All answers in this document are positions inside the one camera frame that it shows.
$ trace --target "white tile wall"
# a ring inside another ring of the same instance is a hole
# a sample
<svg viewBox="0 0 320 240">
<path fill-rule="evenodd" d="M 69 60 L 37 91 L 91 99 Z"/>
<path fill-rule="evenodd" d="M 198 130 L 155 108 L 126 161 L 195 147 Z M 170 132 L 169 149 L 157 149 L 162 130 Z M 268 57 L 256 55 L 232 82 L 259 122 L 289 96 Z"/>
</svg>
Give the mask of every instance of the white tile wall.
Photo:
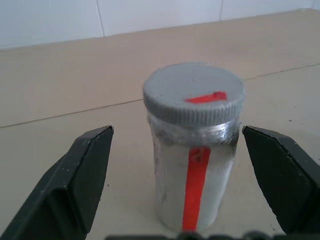
<svg viewBox="0 0 320 240">
<path fill-rule="evenodd" d="M 0 48 L 102 36 L 96 0 L 0 0 Z"/>
<path fill-rule="evenodd" d="M 313 8 L 320 11 L 320 0 L 314 0 Z"/>
<path fill-rule="evenodd" d="M 223 0 L 222 20 L 312 8 L 314 0 Z"/>
<path fill-rule="evenodd" d="M 98 0 L 106 36 L 219 21 L 222 0 Z"/>
</svg>

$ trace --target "red tape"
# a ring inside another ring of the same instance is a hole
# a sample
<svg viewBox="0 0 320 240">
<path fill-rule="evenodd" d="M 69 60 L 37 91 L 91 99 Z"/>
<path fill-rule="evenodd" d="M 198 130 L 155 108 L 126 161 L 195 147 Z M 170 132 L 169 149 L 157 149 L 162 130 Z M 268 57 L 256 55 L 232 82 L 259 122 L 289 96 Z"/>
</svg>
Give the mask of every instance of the red tape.
<svg viewBox="0 0 320 240">
<path fill-rule="evenodd" d="M 195 231 L 197 229 L 210 153 L 211 149 L 208 147 L 190 149 L 182 220 L 184 231 Z"/>
<path fill-rule="evenodd" d="M 215 91 L 212 94 L 197 96 L 194 98 L 186 99 L 185 101 L 192 104 L 205 104 L 216 101 L 226 101 L 227 94 L 224 91 Z"/>
</svg>

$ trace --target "tile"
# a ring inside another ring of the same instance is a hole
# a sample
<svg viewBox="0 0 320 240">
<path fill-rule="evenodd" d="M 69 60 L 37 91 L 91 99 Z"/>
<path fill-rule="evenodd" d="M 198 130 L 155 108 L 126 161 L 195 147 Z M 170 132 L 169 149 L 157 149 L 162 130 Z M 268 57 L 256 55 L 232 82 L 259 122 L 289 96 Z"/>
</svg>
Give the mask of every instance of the tile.
<svg viewBox="0 0 320 240">
<path fill-rule="evenodd" d="M 316 10 L 0 51 L 0 127 L 142 98 L 158 68 L 208 62 L 244 79 L 320 63 Z"/>
<path fill-rule="evenodd" d="M 292 137 L 320 163 L 319 74 L 317 65 L 246 80 L 241 121 Z M 117 234 L 176 235 L 160 223 L 154 211 L 153 146 L 142 101 L 1 128 L 0 234 L 43 173 L 75 138 L 109 124 L 114 126 L 114 137 L 105 187 L 87 239 Z M 218 218 L 201 234 L 281 233 L 257 184 L 243 136 L 236 158 Z"/>
<path fill-rule="evenodd" d="M 314 0 L 313 8 L 320 11 L 320 0 Z"/>
<path fill-rule="evenodd" d="M 0 49 L 102 36 L 95 0 L 0 2 Z"/>
<path fill-rule="evenodd" d="M 223 0 L 222 20 L 312 8 L 314 0 Z"/>
<path fill-rule="evenodd" d="M 105 36 L 219 21 L 222 0 L 98 0 Z"/>
</svg>

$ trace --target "silver container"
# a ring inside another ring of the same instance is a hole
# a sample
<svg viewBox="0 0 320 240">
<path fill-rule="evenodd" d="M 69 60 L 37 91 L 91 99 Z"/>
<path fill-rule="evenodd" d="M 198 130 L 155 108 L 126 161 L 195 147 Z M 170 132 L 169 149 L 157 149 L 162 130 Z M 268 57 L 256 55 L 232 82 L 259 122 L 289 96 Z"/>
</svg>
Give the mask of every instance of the silver container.
<svg viewBox="0 0 320 240">
<path fill-rule="evenodd" d="M 154 146 L 156 211 L 177 231 L 196 231 L 218 214 L 235 159 L 243 82 L 203 63 L 156 71 L 144 103 Z"/>
</svg>

